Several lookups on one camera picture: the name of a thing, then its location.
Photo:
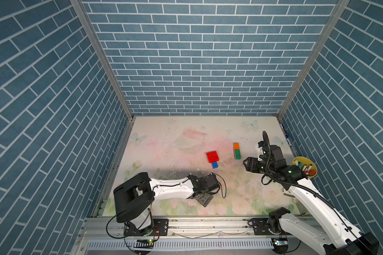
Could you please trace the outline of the red lego brick horizontal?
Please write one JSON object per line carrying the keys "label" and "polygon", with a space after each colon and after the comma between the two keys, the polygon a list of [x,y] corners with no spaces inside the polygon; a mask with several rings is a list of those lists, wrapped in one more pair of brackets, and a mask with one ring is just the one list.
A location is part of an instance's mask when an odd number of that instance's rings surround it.
{"label": "red lego brick horizontal", "polygon": [[207,152],[206,156],[207,156],[209,163],[214,163],[214,162],[219,161],[219,156],[218,156],[218,153],[216,151]]}

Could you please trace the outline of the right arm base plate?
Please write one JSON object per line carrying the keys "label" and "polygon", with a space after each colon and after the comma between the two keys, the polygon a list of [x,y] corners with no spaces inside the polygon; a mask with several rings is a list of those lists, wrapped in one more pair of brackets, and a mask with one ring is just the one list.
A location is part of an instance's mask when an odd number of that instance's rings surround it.
{"label": "right arm base plate", "polygon": [[247,224],[254,230],[255,235],[280,235],[282,230],[270,218],[251,218]]}

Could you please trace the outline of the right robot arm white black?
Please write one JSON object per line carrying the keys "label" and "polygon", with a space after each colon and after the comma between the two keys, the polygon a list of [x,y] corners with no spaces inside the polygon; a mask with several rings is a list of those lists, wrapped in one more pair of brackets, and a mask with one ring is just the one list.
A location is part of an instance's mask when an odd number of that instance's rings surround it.
{"label": "right robot arm white black", "polygon": [[322,230],[306,224],[287,208],[269,213],[268,228],[276,235],[289,233],[320,255],[376,255],[379,240],[348,221],[315,187],[297,165],[287,165],[282,150],[271,145],[268,134],[257,145],[257,157],[243,161],[245,169],[262,174],[294,196],[319,223]]}

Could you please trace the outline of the long green lego brick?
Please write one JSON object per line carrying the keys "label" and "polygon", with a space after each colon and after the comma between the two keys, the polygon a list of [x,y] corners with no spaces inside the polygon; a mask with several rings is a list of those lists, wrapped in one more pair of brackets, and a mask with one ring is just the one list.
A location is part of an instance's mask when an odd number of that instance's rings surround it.
{"label": "long green lego brick", "polygon": [[239,149],[235,149],[235,150],[234,150],[234,157],[235,157],[235,159],[237,159],[237,160],[240,160],[240,159],[241,159],[241,153],[240,153],[240,150],[239,150]]}

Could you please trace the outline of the small blue lego brick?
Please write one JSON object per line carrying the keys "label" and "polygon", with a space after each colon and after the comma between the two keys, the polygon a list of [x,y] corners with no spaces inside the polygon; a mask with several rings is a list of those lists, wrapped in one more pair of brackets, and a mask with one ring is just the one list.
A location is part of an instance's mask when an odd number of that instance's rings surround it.
{"label": "small blue lego brick", "polygon": [[218,163],[217,162],[212,162],[211,165],[212,165],[213,169],[218,168]]}

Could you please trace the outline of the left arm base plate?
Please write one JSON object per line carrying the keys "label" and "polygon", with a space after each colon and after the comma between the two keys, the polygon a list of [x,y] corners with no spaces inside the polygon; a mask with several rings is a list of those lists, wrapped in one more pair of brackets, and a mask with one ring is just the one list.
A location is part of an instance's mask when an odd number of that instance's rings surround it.
{"label": "left arm base plate", "polygon": [[137,226],[134,221],[128,222],[124,228],[125,237],[167,236],[169,220],[166,218],[147,219],[144,224]]}

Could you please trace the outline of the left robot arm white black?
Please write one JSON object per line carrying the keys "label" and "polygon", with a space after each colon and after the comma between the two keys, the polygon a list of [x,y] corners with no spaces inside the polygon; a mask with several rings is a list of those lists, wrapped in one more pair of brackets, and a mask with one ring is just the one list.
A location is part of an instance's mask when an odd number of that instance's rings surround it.
{"label": "left robot arm white black", "polygon": [[214,173],[204,177],[189,174],[177,180],[158,180],[142,172],[113,190],[114,218],[125,225],[126,236],[147,235],[155,226],[152,216],[155,201],[191,199],[206,207],[222,189]]}

